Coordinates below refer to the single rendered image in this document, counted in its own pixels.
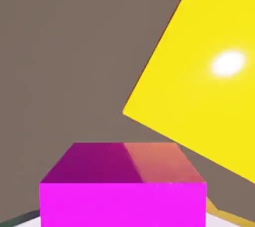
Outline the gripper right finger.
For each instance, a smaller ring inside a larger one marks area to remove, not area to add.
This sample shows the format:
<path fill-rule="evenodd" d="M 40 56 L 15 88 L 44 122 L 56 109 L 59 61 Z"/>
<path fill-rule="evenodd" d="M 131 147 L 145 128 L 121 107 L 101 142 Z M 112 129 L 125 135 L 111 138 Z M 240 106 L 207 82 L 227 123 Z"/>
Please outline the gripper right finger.
<path fill-rule="evenodd" d="M 255 222 L 218 210 L 207 198 L 206 227 L 255 227 Z"/>

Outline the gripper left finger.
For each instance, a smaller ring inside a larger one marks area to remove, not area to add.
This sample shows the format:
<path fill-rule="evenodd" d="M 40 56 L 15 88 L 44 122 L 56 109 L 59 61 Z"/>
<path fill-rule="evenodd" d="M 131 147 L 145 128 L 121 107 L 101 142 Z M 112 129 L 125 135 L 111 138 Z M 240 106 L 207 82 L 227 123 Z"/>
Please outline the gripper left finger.
<path fill-rule="evenodd" d="M 30 211 L 0 223 L 0 227 L 14 227 L 40 216 L 40 210 Z"/>

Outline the small magenta cube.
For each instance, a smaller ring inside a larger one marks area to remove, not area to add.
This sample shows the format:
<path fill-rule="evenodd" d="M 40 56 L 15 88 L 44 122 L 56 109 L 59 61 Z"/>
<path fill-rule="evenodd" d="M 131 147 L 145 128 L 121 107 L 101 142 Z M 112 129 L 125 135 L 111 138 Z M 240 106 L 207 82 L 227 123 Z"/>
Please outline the small magenta cube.
<path fill-rule="evenodd" d="M 173 142 L 74 143 L 39 198 L 41 227 L 206 227 L 207 184 Z"/>

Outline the large yellow box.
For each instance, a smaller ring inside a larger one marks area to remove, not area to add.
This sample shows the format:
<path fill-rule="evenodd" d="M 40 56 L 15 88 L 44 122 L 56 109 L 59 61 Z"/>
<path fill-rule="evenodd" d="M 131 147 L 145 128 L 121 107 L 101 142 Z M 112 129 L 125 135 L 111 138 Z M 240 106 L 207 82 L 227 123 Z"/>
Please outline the large yellow box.
<path fill-rule="evenodd" d="M 255 0 L 181 0 L 123 113 L 255 183 Z"/>

